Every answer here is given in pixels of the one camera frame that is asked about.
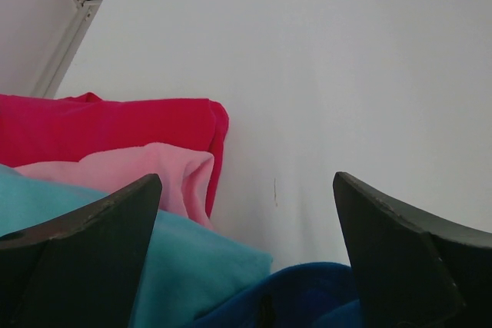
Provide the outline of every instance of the stack of cloth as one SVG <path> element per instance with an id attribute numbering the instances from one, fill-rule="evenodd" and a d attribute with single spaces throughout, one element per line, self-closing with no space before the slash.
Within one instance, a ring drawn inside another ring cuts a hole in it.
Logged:
<path id="1" fill-rule="evenodd" d="M 0 236 L 156 173 L 159 211 L 132 327 L 362 326 L 351 269 L 271 256 L 214 232 L 228 115 L 208 99 L 0 95 Z"/>

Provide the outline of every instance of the metal frame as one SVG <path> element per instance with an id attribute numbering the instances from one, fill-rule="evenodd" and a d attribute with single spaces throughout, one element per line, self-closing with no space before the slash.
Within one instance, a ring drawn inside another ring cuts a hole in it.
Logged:
<path id="1" fill-rule="evenodd" d="M 52 56 L 49 58 L 32 96 L 52 98 L 62 82 L 78 46 L 91 24 L 102 0 L 73 0 L 77 7 L 74 18 L 68 25 Z"/>

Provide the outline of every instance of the white tabletop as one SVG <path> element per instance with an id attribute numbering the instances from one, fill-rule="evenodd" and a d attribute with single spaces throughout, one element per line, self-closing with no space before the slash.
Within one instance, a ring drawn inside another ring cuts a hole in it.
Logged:
<path id="1" fill-rule="evenodd" d="M 492 231 L 491 4 L 104 0 L 57 96 L 220 101 L 218 231 L 347 262 L 336 171 Z"/>

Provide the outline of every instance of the clothing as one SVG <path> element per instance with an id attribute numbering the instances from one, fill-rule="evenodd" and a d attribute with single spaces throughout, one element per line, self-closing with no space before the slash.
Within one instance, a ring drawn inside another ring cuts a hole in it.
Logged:
<path id="1" fill-rule="evenodd" d="M 99 151 L 161 142 L 214 155 L 205 212 L 211 214 L 228 130 L 208 99 L 103 101 L 94 94 L 48 100 L 0 94 L 0 164 L 80 161 Z"/>
<path id="2" fill-rule="evenodd" d="M 47 161 L 17 167 L 30 178 L 115 192 L 149 173 L 162 182 L 159 208 L 212 229 L 205 196 L 214 156 L 169 144 L 151 143 L 90 154 L 79 162 Z"/>
<path id="3" fill-rule="evenodd" d="M 307 263 L 281 270 L 239 293 L 189 327 L 361 328 L 351 268 Z"/>
<path id="4" fill-rule="evenodd" d="M 96 190 L 27 178 L 0 165 L 0 236 L 104 196 Z M 131 326 L 172 328 L 190 323 L 268 276 L 270 265 L 266 253 L 159 210 Z"/>

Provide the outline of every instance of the pink cloth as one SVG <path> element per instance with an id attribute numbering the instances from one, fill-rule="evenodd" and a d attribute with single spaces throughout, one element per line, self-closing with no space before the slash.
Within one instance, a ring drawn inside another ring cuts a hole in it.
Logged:
<path id="1" fill-rule="evenodd" d="M 114 192 L 138 178 L 157 173 L 162 182 L 159 208 L 212 229 L 205 198 L 214 156 L 169 144 L 152 143 L 101 151 L 79 162 L 45 161 L 17 167 L 26 177 Z"/>

